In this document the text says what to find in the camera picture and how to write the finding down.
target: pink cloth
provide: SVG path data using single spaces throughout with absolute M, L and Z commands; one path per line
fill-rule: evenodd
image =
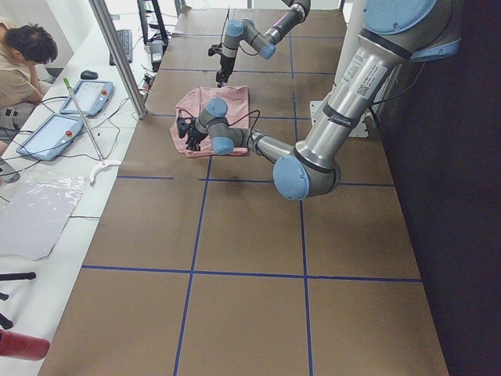
M 181 111 L 182 118 L 188 118 L 189 115 L 182 110 L 188 111 L 194 117 L 198 117 L 207 102 L 213 98 L 221 98 L 228 104 L 228 113 L 226 118 L 228 123 L 232 124 L 241 117 L 241 121 L 232 125 L 232 128 L 249 128 L 249 87 L 248 86 L 225 86 L 223 88 L 203 88 L 197 87 L 185 95 L 181 101 L 176 104 L 175 112 L 176 118 L 174 124 L 171 126 L 172 140 L 179 153 L 184 153 L 187 157 L 204 157 L 207 155 L 215 155 L 212 150 L 211 141 L 209 136 L 200 143 L 200 151 L 191 151 L 186 149 L 186 135 L 184 139 L 178 136 L 178 127 L 176 122 Z M 247 149 L 244 147 L 236 147 L 230 154 L 233 156 L 247 155 Z

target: person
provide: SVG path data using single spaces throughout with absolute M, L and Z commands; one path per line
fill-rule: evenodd
M 38 80 L 35 65 L 56 57 L 57 44 L 43 27 L 17 27 L 0 17 L 0 138 L 11 139 L 50 89 Z M 0 144 L 0 155 L 5 147 Z

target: black mouse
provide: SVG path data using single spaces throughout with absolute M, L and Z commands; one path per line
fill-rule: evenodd
M 84 70 L 83 72 L 80 73 L 80 78 L 82 80 L 95 80 L 97 79 L 98 75 L 97 72 L 93 70 Z

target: white desk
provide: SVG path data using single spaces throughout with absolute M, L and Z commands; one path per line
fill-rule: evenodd
M 137 25 L 137 28 L 131 27 L 131 24 Z M 150 57 L 144 52 L 142 40 L 139 40 L 141 37 L 139 18 L 137 15 L 122 16 L 120 21 L 116 21 L 115 27 L 117 29 L 131 28 L 133 40 L 134 42 L 138 42 L 134 48 L 131 68 L 136 82 L 140 83 L 142 77 L 147 72 L 145 68 L 151 69 L 151 63 Z M 89 33 L 80 49 L 74 54 L 45 98 L 68 95 L 63 78 L 68 78 L 70 83 L 75 86 L 83 70 L 90 69 L 97 71 L 99 79 L 112 81 L 115 85 L 114 94 L 107 107 L 98 117 L 89 121 L 91 127 L 98 125 L 121 105 L 123 99 L 128 97 L 117 68 L 111 67 L 108 61 L 108 48 L 104 42 L 101 30 L 96 24 L 96 27 Z M 62 103 L 63 101 L 48 103 L 48 106 L 55 112 L 58 112 Z M 46 107 L 42 105 L 38 106 L 23 127 L 23 130 L 35 130 L 50 114 L 51 112 Z M 93 134 L 103 154 L 107 155 L 111 151 L 118 129 L 120 129 L 117 137 L 117 145 L 109 156 L 109 159 L 118 159 L 121 161 L 125 156 L 137 122 L 137 116 L 130 100 L 127 101 L 111 120 L 118 128 L 113 127 L 111 123 L 106 121 L 94 129 Z M 28 135 L 19 134 L 15 140 L 19 143 L 27 137 Z M 15 151 L 16 147 L 16 144 L 11 144 L 3 157 L 6 160 L 9 160 L 11 157 L 18 157 L 19 155 Z M 87 134 L 78 137 L 64 151 L 64 154 L 89 154 L 97 157 Z M 15 169 L 22 169 L 32 165 L 34 161 L 28 157 L 18 157 L 9 160 L 9 163 Z M 114 180 L 117 177 L 117 168 L 110 168 L 107 171 L 100 172 L 96 176 L 96 184 L 90 187 L 88 177 L 91 169 L 96 166 L 96 163 L 96 161 L 88 157 L 58 157 L 52 162 L 41 161 L 34 167 L 20 173 L 21 179 L 31 172 L 50 172 L 56 176 L 83 176 L 86 178 L 85 191 L 72 216 L 98 218 L 70 218 L 48 258 L 32 262 L 19 256 L 0 256 L 0 273 L 35 271 L 37 274 L 35 280 L 0 282 L 0 291 L 10 295 L 7 301 L 0 302 L 0 313 L 3 313 L 14 322 L 12 331 L 47 338 L 49 341 L 52 340 L 67 304 L 67 299 L 74 286 L 81 263 L 98 225 L 99 217 L 103 212 Z M 15 193 L 18 186 L 19 183 L 2 184 L 0 186 L 0 195 L 9 199 Z M 0 201 L 1 214 L 5 209 L 6 202 L 3 200 Z M 0 374 L 35 376 L 38 374 L 42 362 L 43 360 L 32 362 L 0 357 Z

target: red cylinder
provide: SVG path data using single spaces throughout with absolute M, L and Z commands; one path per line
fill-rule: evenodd
M 4 331 L 0 329 L 0 356 L 25 360 L 45 358 L 50 342 L 44 338 Z

